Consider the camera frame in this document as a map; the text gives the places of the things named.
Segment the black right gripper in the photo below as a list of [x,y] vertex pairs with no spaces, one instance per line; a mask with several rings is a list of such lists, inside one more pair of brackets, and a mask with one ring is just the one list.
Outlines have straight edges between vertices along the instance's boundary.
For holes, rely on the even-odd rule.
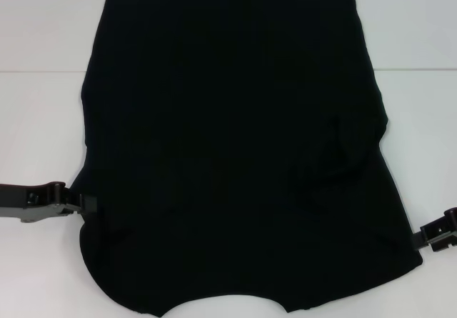
[[413,245],[430,246],[433,252],[440,252],[456,246],[456,208],[451,208],[443,216],[421,227],[421,232],[412,236]]

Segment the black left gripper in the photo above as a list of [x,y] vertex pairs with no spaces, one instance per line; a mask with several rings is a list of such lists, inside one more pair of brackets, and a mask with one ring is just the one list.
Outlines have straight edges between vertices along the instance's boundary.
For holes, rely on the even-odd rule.
[[74,212],[96,212],[97,198],[71,193],[64,182],[38,186],[1,185],[1,218],[34,223]]

